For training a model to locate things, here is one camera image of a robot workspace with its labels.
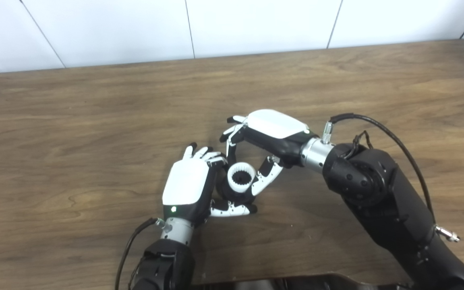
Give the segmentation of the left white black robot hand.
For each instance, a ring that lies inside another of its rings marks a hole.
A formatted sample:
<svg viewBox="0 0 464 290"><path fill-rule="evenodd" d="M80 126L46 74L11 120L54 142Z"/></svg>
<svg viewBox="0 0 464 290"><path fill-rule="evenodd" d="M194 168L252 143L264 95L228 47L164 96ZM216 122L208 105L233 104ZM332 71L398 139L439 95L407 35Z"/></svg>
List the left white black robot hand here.
<svg viewBox="0 0 464 290"><path fill-rule="evenodd" d="M164 219L183 219L197 227L210 216L252 215L258 210L255 205L241 204L232 197L215 201L212 195L214 189L219 189L222 194L231 190L242 195L252 183L253 176L254 169L250 164L230 166L221 152L190 143L182 158L170 169L162 194Z"/></svg>

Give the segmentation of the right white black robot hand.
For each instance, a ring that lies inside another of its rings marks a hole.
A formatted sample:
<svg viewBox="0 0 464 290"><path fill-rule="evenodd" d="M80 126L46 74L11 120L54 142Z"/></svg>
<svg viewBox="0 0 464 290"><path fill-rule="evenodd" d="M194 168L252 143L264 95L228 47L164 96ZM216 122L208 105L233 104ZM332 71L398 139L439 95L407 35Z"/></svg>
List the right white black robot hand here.
<svg viewBox="0 0 464 290"><path fill-rule="evenodd" d="M248 116L232 116L220 143L225 143L228 164L237 163L237 145L243 141L267 151L261 166L254 171L252 183L244 195L254 198L278 177L284 168L302 167L302 151L316 137L309 127L297 119L276 110L256 110Z"/></svg>

